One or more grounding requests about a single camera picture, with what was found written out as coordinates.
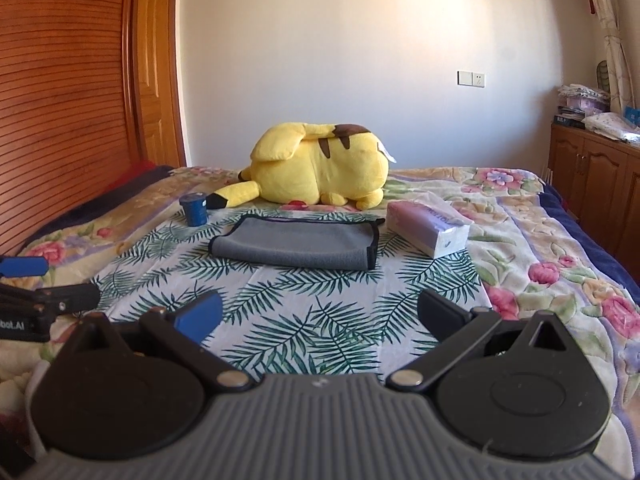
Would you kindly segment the wooden slatted headboard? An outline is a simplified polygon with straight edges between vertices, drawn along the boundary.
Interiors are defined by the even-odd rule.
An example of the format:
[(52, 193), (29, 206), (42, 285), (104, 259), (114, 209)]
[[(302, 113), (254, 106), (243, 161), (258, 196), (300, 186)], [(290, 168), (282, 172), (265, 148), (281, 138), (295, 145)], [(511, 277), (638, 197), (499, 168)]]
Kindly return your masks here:
[(101, 194), (141, 157), (131, 0), (1, 0), (1, 250)]

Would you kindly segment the white wall socket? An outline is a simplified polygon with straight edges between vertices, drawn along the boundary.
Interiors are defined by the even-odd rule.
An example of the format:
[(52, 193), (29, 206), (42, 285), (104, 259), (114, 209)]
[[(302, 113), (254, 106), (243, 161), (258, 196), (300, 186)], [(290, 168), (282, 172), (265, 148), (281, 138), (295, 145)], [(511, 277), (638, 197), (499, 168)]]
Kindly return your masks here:
[(484, 88), (485, 75), (482, 73), (464, 72), (463, 70), (459, 70), (457, 72), (457, 82), (459, 86)]

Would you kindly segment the floral bed blanket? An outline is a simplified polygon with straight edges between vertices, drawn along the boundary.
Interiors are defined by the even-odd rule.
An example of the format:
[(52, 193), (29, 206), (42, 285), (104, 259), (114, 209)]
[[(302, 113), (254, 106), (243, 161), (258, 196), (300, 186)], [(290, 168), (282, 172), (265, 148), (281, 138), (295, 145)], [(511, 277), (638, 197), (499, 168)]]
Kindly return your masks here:
[[(232, 170), (172, 170), (149, 185), (133, 183), (110, 201), (49, 226), (25, 247), (47, 259), (40, 278), (17, 286), (36, 289), (93, 282), (116, 257), (175, 214), (187, 192), (209, 193), (232, 183)], [(472, 222), (465, 250), (489, 304), (510, 321), (538, 310), (554, 312), (570, 329), (613, 402), (597, 452), (619, 474), (639, 471), (639, 289), (636, 281), (565, 212), (556, 193), (536, 174), (501, 168), (431, 168), (397, 171), (385, 185), (388, 200), (418, 200), (433, 193)], [(254, 202), (223, 210), (268, 217), (358, 221), (351, 206)]]

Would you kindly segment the small blue cup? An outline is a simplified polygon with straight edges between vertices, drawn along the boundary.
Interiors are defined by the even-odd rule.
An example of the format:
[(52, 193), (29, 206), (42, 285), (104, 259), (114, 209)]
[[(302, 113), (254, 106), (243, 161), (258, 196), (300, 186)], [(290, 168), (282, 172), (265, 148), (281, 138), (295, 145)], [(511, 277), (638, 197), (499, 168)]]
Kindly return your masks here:
[(207, 222), (206, 198), (207, 195), (202, 192), (189, 193), (179, 198), (188, 226), (204, 226)]

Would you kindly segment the floral curtain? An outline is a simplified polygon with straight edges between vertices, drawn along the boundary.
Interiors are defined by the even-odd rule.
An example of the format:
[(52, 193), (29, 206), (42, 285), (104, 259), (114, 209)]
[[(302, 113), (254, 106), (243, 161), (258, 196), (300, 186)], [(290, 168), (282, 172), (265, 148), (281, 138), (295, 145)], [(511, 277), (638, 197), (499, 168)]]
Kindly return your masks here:
[(592, 0), (592, 2), (603, 32), (611, 110), (623, 115), (627, 107), (634, 107), (634, 88), (632, 88), (631, 70), (620, 28), (620, 6), (618, 0)]

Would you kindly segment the pile of folded linens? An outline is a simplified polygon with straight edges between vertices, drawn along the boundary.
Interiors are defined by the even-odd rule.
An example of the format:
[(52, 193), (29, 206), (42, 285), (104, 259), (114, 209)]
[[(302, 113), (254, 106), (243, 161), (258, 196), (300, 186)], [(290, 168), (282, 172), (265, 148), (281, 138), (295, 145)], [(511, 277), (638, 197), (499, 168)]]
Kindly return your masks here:
[(610, 96), (582, 84), (564, 84), (558, 90), (554, 122), (588, 130), (614, 141), (639, 145), (639, 110), (625, 106), (623, 113), (611, 110)]

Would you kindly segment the brown wooden cabinet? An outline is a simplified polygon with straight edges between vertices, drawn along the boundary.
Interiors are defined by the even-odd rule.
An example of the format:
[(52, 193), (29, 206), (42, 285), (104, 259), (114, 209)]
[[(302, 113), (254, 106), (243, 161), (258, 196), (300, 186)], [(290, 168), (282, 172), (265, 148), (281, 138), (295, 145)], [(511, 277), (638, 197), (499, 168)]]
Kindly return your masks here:
[(639, 149), (553, 124), (548, 169), (574, 219), (632, 278), (639, 277)]

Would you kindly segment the purple and grey towel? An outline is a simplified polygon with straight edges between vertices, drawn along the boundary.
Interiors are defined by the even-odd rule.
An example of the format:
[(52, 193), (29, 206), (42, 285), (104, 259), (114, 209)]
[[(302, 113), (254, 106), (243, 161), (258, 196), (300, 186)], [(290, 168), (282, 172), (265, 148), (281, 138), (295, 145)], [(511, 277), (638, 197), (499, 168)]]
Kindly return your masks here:
[(212, 238), (209, 255), (284, 268), (370, 271), (375, 268), (382, 219), (320, 221), (246, 214)]

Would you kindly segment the yellow Pikachu plush toy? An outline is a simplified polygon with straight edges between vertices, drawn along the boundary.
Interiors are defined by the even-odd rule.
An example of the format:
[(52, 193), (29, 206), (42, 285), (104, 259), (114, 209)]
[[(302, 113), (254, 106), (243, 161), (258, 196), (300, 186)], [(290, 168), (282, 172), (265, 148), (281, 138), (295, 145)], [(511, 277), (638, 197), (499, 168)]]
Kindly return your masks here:
[(234, 208), (262, 198), (281, 205), (354, 203), (368, 210), (382, 203), (393, 162), (383, 142), (363, 126), (284, 122), (260, 137), (239, 181), (209, 194), (206, 207)]

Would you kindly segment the palm leaf print cloth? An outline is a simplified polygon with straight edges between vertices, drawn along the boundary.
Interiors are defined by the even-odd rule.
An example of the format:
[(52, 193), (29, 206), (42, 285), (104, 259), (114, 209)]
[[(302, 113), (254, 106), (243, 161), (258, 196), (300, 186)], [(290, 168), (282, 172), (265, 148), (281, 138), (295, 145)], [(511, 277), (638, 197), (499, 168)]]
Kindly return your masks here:
[(459, 307), (489, 300), (468, 252), (431, 259), (383, 230), (371, 271), (285, 269), (214, 258), (208, 243), (240, 214), (217, 211), (190, 228), (175, 214), (93, 278), (99, 308), (132, 322), (218, 292), (222, 320), (202, 347), (253, 377), (266, 373), (374, 373), (385, 377), (435, 347), (418, 319), (423, 289)]

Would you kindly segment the purple tissue pack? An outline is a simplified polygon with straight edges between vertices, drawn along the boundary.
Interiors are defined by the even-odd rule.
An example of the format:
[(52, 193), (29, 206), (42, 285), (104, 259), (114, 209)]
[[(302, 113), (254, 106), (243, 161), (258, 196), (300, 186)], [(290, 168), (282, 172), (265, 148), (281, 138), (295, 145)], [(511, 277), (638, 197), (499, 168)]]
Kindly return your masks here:
[(415, 200), (394, 200), (386, 207), (387, 227), (425, 255), (437, 259), (461, 252), (472, 222), (458, 214)]

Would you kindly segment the wooden door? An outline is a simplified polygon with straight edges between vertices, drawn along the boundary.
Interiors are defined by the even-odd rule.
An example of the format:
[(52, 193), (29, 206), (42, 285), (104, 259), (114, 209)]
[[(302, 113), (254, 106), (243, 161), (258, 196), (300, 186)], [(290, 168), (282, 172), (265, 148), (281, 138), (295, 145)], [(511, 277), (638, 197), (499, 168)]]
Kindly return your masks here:
[(182, 166), (176, 0), (134, 0), (132, 40), (143, 155), (157, 165)]

